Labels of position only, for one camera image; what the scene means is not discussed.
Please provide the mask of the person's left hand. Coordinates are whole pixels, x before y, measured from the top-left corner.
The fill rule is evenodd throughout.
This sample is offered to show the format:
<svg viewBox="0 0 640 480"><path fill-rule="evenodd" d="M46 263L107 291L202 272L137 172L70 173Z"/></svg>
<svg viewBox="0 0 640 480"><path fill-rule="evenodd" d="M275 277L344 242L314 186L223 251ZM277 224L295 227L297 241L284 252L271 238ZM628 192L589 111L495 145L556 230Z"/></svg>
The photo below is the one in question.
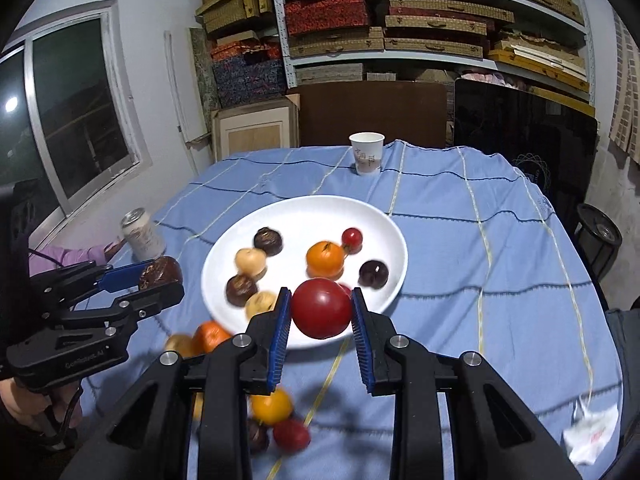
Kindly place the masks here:
<svg viewBox="0 0 640 480"><path fill-rule="evenodd" d="M41 432L40 415L50 406L53 408L56 421L62 422L78 388L78 382L73 382L56 389L53 399L50 399L17 385L15 379L10 378L1 382L1 401L9 414L21 425Z"/></svg>

